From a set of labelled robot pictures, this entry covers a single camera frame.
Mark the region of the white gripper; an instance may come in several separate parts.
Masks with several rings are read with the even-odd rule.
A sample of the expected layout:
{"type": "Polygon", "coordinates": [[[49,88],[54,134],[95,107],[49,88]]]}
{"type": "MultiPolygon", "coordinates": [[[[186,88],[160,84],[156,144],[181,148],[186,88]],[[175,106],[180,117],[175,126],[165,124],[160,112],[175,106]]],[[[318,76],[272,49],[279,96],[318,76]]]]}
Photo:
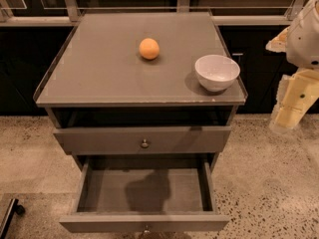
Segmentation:
{"type": "Polygon", "coordinates": [[[271,39],[265,49],[285,53],[287,61],[299,69],[279,82],[270,129],[295,129],[319,99],[319,0],[309,0],[289,28],[271,39]]]}

